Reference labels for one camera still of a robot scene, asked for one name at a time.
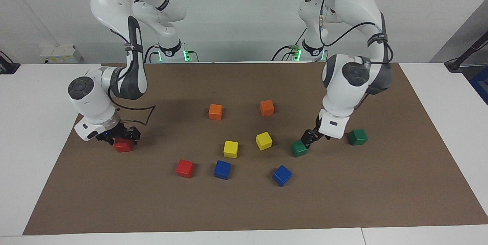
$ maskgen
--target cube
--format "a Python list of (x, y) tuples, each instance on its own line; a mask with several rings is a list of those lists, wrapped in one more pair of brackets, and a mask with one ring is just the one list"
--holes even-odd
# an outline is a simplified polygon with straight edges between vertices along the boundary
[(256, 144), (261, 151), (271, 148), (273, 144), (273, 139), (271, 139), (270, 134), (268, 132), (264, 132), (262, 134), (256, 135)]
[(215, 164), (214, 176), (221, 179), (229, 179), (230, 163), (218, 160)]
[(209, 118), (212, 120), (221, 120), (222, 111), (223, 111), (222, 105), (211, 104), (209, 109)]
[(116, 138), (114, 143), (114, 149), (116, 149), (119, 153), (127, 153), (132, 151), (132, 147), (134, 143), (131, 140), (123, 139), (123, 138)]
[(291, 172), (283, 165), (281, 165), (273, 174), (273, 179), (278, 183), (279, 186), (286, 184), (286, 182), (291, 178)]
[(223, 156), (227, 158), (237, 158), (237, 148), (239, 143), (235, 141), (226, 141), (223, 146)]
[(178, 162), (178, 166), (176, 166), (176, 174), (181, 177), (191, 178), (194, 168), (195, 166), (193, 165), (193, 162), (181, 159), (180, 162)]
[(349, 144), (352, 146), (363, 145), (368, 141), (368, 136), (366, 136), (364, 129), (353, 130), (349, 133), (347, 138), (349, 139)]
[(271, 100), (261, 101), (260, 110), (261, 110), (261, 114), (264, 117), (272, 115), (274, 113), (273, 101)]
[(291, 152), (294, 157), (300, 157), (307, 153), (307, 148), (301, 140), (298, 140), (291, 144)]

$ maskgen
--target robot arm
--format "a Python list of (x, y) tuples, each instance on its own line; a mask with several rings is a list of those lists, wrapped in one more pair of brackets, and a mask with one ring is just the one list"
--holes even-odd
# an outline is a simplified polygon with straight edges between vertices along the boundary
[[(374, 0), (325, 0), (324, 7), (315, 5), (318, 0), (302, 2), (300, 11), (310, 11), (310, 15), (325, 14), (328, 23), (345, 22), (357, 27), (368, 39), (369, 57), (336, 54), (326, 61), (322, 82), (327, 89), (323, 98), (323, 109), (316, 119), (316, 126), (306, 130), (301, 141), (309, 148), (322, 136), (330, 139), (342, 138), (349, 116), (365, 94), (378, 94), (388, 89), (392, 81), (392, 70), (388, 59), (385, 20)], [(320, 41), (319, 25), (321, 19), (310, 21), (310, 16), (301, 13), (300, 17), (311, 30), (302, 42), (302, 47), (317, 50), (324, 44)], [(304, 52), (317, 59), (317, 52)]]
[[(147, 89), (141, 29), (137, 17), (141, 16), (143, 22), (150, 23), (153, 31), (158, 34), (158, 39), (165, 40), (164, 43), (170, 42), (167, 38), (176, 35), (176, 32), (171, 36), (161, 33), (162, 28), (156, 28), (159, 21), (148, 21), (148, 17), (141, 13), (143, 10), (134, 7), (132, 3), (132, 0), (90, 1), (96, 19), (124, 41), (127, 66), (92, 68), (85, 76), (70, 83), (68, 94), (71, 102), (84, 116), (75, 125), (75, 131), (85, 141), (96, 137), (99, 141), (113, 144), (113, 138), (124, 138), (136, 144), (140, 138), (140, 133), (135, 127), (124, 127), (109, 98), (109, 94), (113, 93), (119, 98), (136, 100)], [(157, 18), (164, 15), (166, 18), (161, 18), (164, 21), (181, 20), (186, 14), (177, 6), (177, 2), (173, 4), (170, 0), (146, 0), (144, 4), (148, 4), (148, 8)]]

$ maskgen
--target brown table surface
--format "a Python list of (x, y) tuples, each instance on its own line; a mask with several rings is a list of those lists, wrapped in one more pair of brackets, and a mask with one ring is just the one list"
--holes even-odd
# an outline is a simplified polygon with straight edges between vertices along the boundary
[[(397, 64), (391, 88), (355, 111), (347, 132), (369, 141), (350, 146), (322, 139), (294, 158), (290, 145), (314, 126), (325, 89), (323, 64), (147, 65), (156, 104), (131, 153), (82, 141), (71, 132), (24, 234), (231, 231), (339, 227), (488, 224), (478, 200)], [(276, 113), (262, 117), (260, 101)], [(210, 120), (211, 103), (224, 106)], [(147, 111), (121, 111), (124, 120)], [(259, 151), (257, 134), (273, 146)], [(226, 140), (239, 142), (224, 158)], [(195, 162), (192, 179), (175, 174), (178, 160)], [(217, 160), (230, 179), (213, 176)], [(273, 171), (291, 180), (279, 187)]]

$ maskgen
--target white table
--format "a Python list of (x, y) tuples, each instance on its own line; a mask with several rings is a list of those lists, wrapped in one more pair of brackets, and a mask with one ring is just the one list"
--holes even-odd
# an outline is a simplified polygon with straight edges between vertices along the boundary
[[(77, 116), (67, 85), (93, 66), (23, 65), (14, 75), (0, 75), (1, 245), (488, 244), (488, 225), (21, 236)], [(461, 74), (442, 64), (402, 63), (401, 68), (486, 212), (488, 106)]]

